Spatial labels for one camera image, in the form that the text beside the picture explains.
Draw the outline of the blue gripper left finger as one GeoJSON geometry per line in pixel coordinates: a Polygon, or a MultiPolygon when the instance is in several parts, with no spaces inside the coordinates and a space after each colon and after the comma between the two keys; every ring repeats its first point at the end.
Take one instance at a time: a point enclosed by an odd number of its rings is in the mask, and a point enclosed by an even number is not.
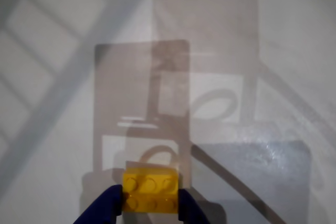
{"type": "Polygon", "coordinates": [[[73,224],[116,224],[122,214],[122,185],[106,189],[73,224]]]}

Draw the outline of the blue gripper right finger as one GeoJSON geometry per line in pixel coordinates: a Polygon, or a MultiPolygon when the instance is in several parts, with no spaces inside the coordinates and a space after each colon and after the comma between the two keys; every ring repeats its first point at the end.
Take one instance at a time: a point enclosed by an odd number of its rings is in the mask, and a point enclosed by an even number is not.
{"type": "Polygon", "coordinates": [[[178,191],[178,220],[187,224],[210,224],[208,218],[186,189],[178,191]]]}

